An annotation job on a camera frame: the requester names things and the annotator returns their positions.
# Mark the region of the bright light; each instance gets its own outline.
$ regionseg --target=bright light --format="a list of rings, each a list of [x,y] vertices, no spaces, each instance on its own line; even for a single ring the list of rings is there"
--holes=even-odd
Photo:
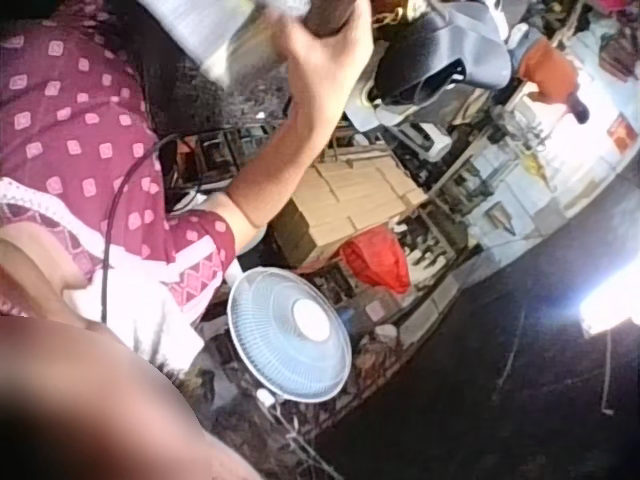
[[[640,325],[640,256],[596,288],[580,305],[580,313],[591,335],[628,319]]]

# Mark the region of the hand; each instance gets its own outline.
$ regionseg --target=hand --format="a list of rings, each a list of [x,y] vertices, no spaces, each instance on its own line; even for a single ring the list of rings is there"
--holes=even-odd
[[[293,18],[278,23],[275,40],[289,64],[293,116],[326,142],[373,52],[370,0],[356,0],[347,24],[330,38],[315,37]]]

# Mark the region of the woman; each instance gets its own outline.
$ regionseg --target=woman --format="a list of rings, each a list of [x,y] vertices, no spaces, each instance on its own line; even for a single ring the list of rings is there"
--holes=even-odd
[[[107,325],[145,358],[187,368],[202,346],[189,325],[335,128],[373,48],[370,15],[358,0],[344,30],[324,40],[278,20],[290,118],[226,195],[175,216],[164,212],[158,139],[138,80],[99,33],[101,22],[114,21],[100,0],[69,2],[3,37],[0,278],[11,290],[0,311],[82,326],[100,318],[109,207],[131,165],[149,156],[115,214]]]

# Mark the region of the orange object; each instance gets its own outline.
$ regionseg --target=orange object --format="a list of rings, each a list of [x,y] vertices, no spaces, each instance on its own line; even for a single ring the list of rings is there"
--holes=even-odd
[[[385,225],[356,235],[339,250],[342,261],[366,285],[395,293],[409,290],[409,267],[398,238]]]
[[[546,38],[525,54],[518,76],[538,86],[538,92],[530,95],[535,102],[566,105],[569,95],[578,89],[576,67]]]

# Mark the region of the white cloth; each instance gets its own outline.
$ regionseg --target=white cloth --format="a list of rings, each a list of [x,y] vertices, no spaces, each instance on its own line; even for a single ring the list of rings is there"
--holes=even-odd
[[[80,315],[100,321],[102,269],[89,286],[67,290],[65,301]],[[156,365],[186,371],[204,341],[160,283],[132,271],[111,269],[107,291],[107,326],[135,353]]]

